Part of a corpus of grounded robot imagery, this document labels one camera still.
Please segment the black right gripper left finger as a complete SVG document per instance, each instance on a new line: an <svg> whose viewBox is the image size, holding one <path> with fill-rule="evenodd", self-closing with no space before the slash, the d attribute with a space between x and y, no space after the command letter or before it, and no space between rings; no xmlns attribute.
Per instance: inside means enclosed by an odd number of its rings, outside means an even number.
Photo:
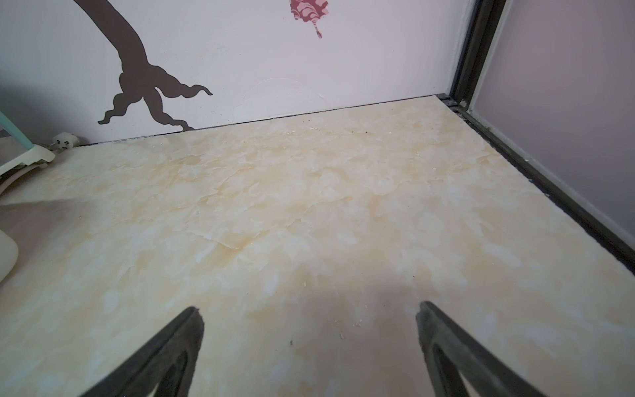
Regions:
<svg viewBox="0 0 635 397"><path fill-rule="evenodd" d="M84 395L187 396L203 334L203 317L190 306Z"/></svg>

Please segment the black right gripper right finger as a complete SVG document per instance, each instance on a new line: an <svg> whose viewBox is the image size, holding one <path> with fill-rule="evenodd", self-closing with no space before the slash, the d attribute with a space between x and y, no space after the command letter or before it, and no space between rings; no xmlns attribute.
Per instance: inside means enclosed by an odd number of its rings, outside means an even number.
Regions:
<svg viewBox="0 0 635 397"><path fill-rule="evenodd" d="M542 396L430 301L416 315L418 342L436 396Z"/></svg>

